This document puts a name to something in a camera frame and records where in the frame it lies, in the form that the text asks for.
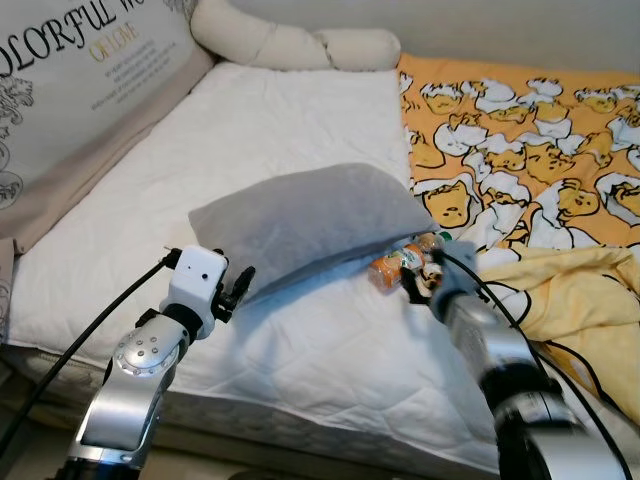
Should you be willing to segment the orange labelled drink bottle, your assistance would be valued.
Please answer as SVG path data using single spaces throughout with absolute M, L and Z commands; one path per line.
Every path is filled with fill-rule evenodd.
M 403 244 L 393 248 L 387 255 L 371 262 L 367 271 L 370 282 L 380 292 L 390 293 L 401 283 L 401 269 L 408 269 L 413 274 L 421 274 L 430 265 L 430 251 L 440 242 L 439 234 L 422 233 Z

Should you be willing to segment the grey plush pillow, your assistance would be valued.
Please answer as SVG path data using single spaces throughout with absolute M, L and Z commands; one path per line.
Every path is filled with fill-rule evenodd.
M 397 178 L 364 163 L 261 180 L 197 207 L 188 219 L 198 244 L 228 257 L 230 280 L 255 270 L 246 305 L 439 228 Z

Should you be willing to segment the grey patterned mattress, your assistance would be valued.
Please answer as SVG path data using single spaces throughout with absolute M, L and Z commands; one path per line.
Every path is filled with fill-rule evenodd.
M 0 372 L 14 378 L 0 404 L 19 407 L 29 388 L 58 358 L 40 349 L 0 347 Z M 102 367 L 69 362 L 42 394 L 32 419 L 76 433 L 84 407 L 102 383 Z M 261 404 L 234 399 L 166 394 L 154 447 L 275 468 L 325 479 L 408 475 L 435 480 L 498 480 L 498 474 L 421 451 L 392 436 L 329 428 Z

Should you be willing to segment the white quilted mattress pad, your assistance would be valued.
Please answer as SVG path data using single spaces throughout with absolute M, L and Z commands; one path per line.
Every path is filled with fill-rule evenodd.
M 19 256 L 4 346 L 59 356 L 182 241 L 189 212 L 261 180 L 364 163 L 406 182 L 399 102 L 392 70 L 216 65 Z M 497 474 L 492 416 L 447 330 L 380 293 L 367 265 L 343 262 L 244 303 L 193 344 L 169 393 L 388 435 Z

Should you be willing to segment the orange yellow egg cartoon blanket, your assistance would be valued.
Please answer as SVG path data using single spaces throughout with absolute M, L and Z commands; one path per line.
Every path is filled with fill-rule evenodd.
M 413 195 L 527 337 L 640 421 L 639 78 L 404 54 Z

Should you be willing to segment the beige knotted bolster cushion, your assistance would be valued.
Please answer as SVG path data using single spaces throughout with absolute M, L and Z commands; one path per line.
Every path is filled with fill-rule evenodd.
M 389 70 L 402 47 L 389 29 L 305 29 L 242 12 L 230 0 L 198 0 L 195 40 L 221 58 L 273 70 Z

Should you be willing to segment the grey printed lettering pillow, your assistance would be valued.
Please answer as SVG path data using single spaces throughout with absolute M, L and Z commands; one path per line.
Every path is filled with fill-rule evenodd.
M 198 0 L 0 0 L 0 238 L 29 250 L 212 67 Z

